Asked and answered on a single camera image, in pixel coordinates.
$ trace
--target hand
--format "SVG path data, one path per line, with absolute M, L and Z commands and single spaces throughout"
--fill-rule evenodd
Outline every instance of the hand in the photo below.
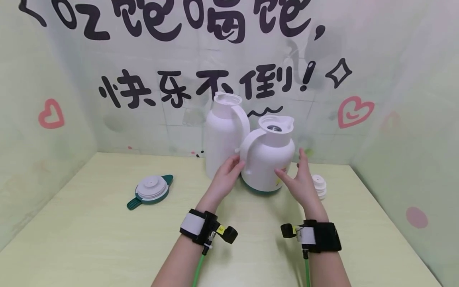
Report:
M 233 189 L 244 165 L 245 162 L 239 161 L 239 155 L 229 157 L 217 170 L 206 194 L 196 206 L 196 210 L 215 213 L 219 204 Z
M 298 172 L 293 179 L 283 170 L 276 169 L 274 172 L 285 183 L 292 196 L 304 208 L 307 219 L 327 222 L 328 216 L 324 206 L 314 187 L 313 178 L 308 166 L 308 157 L 300 148 L 300 162 L 297 163 Z

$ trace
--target table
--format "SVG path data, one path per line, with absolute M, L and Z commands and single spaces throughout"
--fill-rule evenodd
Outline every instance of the table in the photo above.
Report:
M 327 181 L 353 287 L 440 286 L 351 167 L 310 169 Z M 126 208 L 141 179 L 164 174 L 175 176 L 164 201 Z M 0 286 L 149 286 L 209 183 L 202 158 L 97 153 L 0 253 Z M 217 213 L 239 236 L 216 239 L 199 286 L 304 286 L 301 247 L 280 232 L 304 215 L 284 187 L 262 197 L 238 181 Z

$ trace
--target wall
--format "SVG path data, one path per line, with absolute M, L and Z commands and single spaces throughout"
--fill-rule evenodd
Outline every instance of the wall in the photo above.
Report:
M 28 4 L 46 27 L 29 17 L 49 35 L 78 87 L 100 151 L 205 156 L 212 95 L 231 89 L 243 97 L 252 128 L 257 114 L 293 116 L 294 141 L 309 149 L 311 162 L 342 164 L 387 101 L 396 59 L 429 3 L 58 2 Z M 152 7 L 156 12 L 148 13 Z M 135 80 L 131 87 L 128 80 Z
M 17 5 L 0 9 L 0 250 L 96 150 L 46 35 Z
M 398 79 L 353 162 L 444 287 L 459 286 L 459 5 L 435 1 L 410 38 Z

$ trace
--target pink dot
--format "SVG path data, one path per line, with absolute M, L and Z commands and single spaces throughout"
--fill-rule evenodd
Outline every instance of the pink dot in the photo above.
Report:
M 406 210 L 406 219 L 416 228 L 425 228 L 429 224 L 427 215 L 417 207 L 410 207 Z

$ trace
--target white velcro strap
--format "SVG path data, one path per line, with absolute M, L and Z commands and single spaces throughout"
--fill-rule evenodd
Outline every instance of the white velcro strap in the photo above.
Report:
M 301 244 L 315 245 L 314 228 L 296 226 L 297 239 Z
M 203 218 L 197 215 L 191 214 L 191 213 L 187 213 L 180 228 L 183 228 L 184 230 L 198 236 L 201 234 L 201 230 L 203 226 L 204 226 Z

